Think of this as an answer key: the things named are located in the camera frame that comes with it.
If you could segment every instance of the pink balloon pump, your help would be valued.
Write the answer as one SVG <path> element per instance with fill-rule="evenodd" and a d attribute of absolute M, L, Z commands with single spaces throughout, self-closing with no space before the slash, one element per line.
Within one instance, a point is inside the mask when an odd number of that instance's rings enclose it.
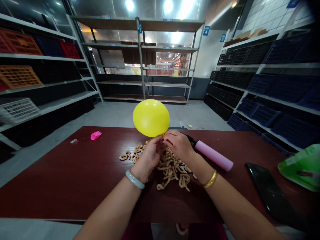
<path fill-rule="evenodd" d="M 233 167 L 233 162 L 231 162 L 228 158 L 218 153 L 216 150 L 209 147 L 207 144 L 201 142 L 200 140 L 194 140 L 189 135 L 186 135 L 191 143 L 193 143 L 193 146 L 195 149 L 206 155 L 208 158 L 210 158 L 211 161 L 216 163 L 218 166 L 229 172 L 231 168 Z"/>

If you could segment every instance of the red plastic crate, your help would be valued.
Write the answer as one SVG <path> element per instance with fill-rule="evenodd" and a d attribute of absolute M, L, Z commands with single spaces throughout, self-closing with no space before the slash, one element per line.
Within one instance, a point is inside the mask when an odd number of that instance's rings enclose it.
<path fill-rule="evenodd" d="M 13 53 L 13 50 L 0 33 L 0 52 Z"/>
<path fill-rule="evenodd" d="M 63 41 L 60 41 L 60 45 L 62 47 L 62 50 L 66 54 L 67 58 L 76 58 L 80 59 L 79 53 L 77 51 L 76 45 L 73 43 L 66 43 Z"/>

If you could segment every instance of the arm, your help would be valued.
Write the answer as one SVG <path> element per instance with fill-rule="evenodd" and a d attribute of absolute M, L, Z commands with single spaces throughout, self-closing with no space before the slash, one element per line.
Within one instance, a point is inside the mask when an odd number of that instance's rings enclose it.
<path fill-rule="evenodd" d="M 159 161 L 160 153 L 165 149 L 160 143 L 161 138 L 162 135 L 147 144 L 143 154 L 130 170 L 143 183 L 147 182 Z M 141 191 L 125 176 L 94 210 L 74 239 L 120 239 Z"/>
<path fill-rule="evenodd" d="M 164 142 L 197 176 L 202 185 L 210 181 L 214 169 L 196 153 L 187 136 L 169 130 Z M 278 230 L 231 184 L 218 175 L 206 188 L 221 217 L 235 239 L 283 239 Z"/>

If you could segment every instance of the wooden table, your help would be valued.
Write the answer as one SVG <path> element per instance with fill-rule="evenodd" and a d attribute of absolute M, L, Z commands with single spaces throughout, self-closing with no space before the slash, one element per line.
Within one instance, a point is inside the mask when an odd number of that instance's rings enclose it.
<path fill-rule="evenodd" d="M 90 136 L 95 131 L 102 135 L 92 141 Z M 245 167 L 246 162 L 268 168 L 299 214 L 305 216 L 310 211 L 308 198 L 312 193 L 279 174 L 277 164 L 285 156 L 254 133 L 181 132 L 200 139 L 233 161 L 233 169 L 226 173 L 206 158 L 272 223 L 277 224 L 267 213 Z M 73 139 L 78 143 L 71 144 Z M 131 160 L 122 162 L 119 156 L 148 139 L 135 128 L 80 128 L 0 189 L 0 217 L 86 220 L 132 167 Z M 132 222 L 223 222 L 192 175 L 188 184 L 191 192 L 181 189 L 177 181 L 158 191 L 156 185 L 163 182 L 162 178 L 162 172 L 155 170 L 136 204 Z"/>

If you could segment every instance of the blue sign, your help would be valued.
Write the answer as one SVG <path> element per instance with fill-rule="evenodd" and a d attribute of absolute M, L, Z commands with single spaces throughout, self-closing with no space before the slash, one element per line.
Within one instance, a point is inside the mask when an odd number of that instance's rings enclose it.
<path fill-rule="evenodd" d="M 222 34 L 221 35 L 221 39 L 220 39 L 220 42 L 224 42 L 224 40 L 226 40 L 226 34 Z"/>
<path fill-rule="evenodd" d="M 287 8 L 295 8 L 298 5 L 298 3 L 299 3 L 299 0 L 290 0 Z"/>
<path fill-rule="evenodd" d="M 142 23 L 139 23 L 139 33 L 142 33 Z"/>
<path fill-rule="evenodd" d="M 204 27 L 203 35 L 204 35 L 204 36 L 207 36 L 208 33 L 209 33 L 209 30 L 210 30 L 210 26 L 205 26 L 205 27 Z"/>

